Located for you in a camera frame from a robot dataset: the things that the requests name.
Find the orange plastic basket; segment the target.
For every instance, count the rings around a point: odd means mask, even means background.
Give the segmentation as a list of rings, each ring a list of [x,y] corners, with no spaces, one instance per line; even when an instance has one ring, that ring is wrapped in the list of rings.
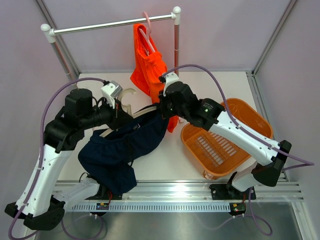
[[[273,137],[270,124],[245,101],[228,98],[227,103],[232,115],[239,121],[265,137]],[[207,180],[227,176],[251,158],[247,152],[222,136],[191,124],[182,128],[180,138],[195,158],[196,165],[201,167],[202,176]]]

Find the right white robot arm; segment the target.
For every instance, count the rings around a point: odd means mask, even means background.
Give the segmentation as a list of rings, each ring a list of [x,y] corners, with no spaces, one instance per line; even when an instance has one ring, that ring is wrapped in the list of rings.
[[[159,98],[164,117],[179,116],[208,134],[230,141],[256,160],[256,164],[233,173],[224,188],[216,189],[217,194],[237,199],[255,185],[276,186],[292,147],[290,142],[264,137],[238,121],[227,104],[198,99],[189,85],[178,79],[166,80]]]

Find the pink plastic hanger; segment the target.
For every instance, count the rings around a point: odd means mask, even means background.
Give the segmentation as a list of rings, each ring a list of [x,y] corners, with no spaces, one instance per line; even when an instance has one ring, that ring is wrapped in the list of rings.
[[[148,45],[148,47],[143,45],[143,49],[145,51],[145,54],[147,56],[149,56],[150,54],[156,52],[155,48],[153,47],[153,45],[151,43],[151,39],[150,39],[150,34],[152,32],[151,21],[150,21],[148,14],[145,11],[142,13],[142,16],[146,18],[147,27],[146,27],[145,31],[143,31],[143,29],[141,27],[139,27],[138,29],[139,29],[141,36],[144,38],[146,44]]]

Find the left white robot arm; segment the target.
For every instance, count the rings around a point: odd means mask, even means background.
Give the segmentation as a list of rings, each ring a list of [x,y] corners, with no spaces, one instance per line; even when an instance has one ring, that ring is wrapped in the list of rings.
[[[112,130],[124,126],[132,117],[121,103],[123,90],[101,89],[102,98],[93,104],[93,93],[85,88],[72,90],[63,107],[48,124],[41,125],[38,160],[21,197],[7,204],[5,213],[34,231],[50,231],[64,217],[66,210],[79,202],[95,197],[103,199],[106,183],[96,173],[60,194],[53,194],[59,175],[85,131],[107,125]]]

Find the silver clothes rack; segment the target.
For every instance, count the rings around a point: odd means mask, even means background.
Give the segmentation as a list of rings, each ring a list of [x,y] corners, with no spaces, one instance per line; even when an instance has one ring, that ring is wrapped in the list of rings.
[[[172,12],[165,15],[158,16],[145,16],[142,18],[121,20],[108,23],[100,23],[87,26],[78,26],[64,29],[54,29],[49,24],[44,23],[40,26],[41,31],[43,32],[45,38],[53,48],[63,70],[69,81],[74,85],[74,81],[78,79],[78,75],[73,75],[71,69],[69,68],[68,61],[64,57],[64,53],[57,43],[57,38],[60,35],[72,34],[78,32],[115,28],[121,26],[128,26],[134,24],[150,23],[156,21],[172,20],[174,24],[174,66],[177,67],[179,64],[179,47],[180,47],[180,23],[181,23],[181,12],[182,9],[179,6],[175,6],[172,9]]]

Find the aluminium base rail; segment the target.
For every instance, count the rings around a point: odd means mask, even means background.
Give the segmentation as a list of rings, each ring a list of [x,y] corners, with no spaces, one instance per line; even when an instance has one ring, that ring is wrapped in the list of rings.
[[[214,190],[210,181],[138,181],[137,186],[122,197],[109,200],[78,200],[67,213],[227,213],[231,204],[240,204],[240,199],[213,199]],[[299,184],[278,181],[275,187],[258,185],[253,191],[253,203],[304,202]]]

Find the beige plastic hanger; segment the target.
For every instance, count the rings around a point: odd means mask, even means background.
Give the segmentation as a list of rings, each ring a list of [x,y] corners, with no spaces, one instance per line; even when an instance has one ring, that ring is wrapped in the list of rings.
[[[142,105],[138,104],[139,103],[138,96],[139,95],[135,89],[127,87],[127,88],[123,88],[122,92],[116,99],[120,101],[123,110],[127,113],[127,123],[129,121],[132,121],[133,118],[136,118],[137,116],[139,116],[138,107],[141,107]],[[106,130],[104,133],[101,134],[101,136],[106,137],[109,133],[118,129],[119,128],[117,129],[109,128],[109,130]]]

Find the navy blue shorts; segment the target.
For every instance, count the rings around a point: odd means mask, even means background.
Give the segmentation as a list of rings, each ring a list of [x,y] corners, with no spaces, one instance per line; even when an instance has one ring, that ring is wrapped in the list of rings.
[[[103,129],[95,130],[78,153],[78,160],[99,184],[122,195],[137,185],[134,160],[159,146],[168,124],[159,112],[151,111],[105,137],[101,136]]]

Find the orange shorts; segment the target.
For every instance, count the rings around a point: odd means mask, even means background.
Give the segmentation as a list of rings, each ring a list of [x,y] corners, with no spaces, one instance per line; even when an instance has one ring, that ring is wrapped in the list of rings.
[[[152,38],[151,45],[148,45],[141,31],[146,32],[147,28],[143,24],[133,25],[133,44],[135,69],[130,76],[132,83],[143,93],[151,98],[151,102],[159,103],[159,93],[164,90],[164,84],[159,77],[168,68],[162,60],[162,54],[157,50]]]

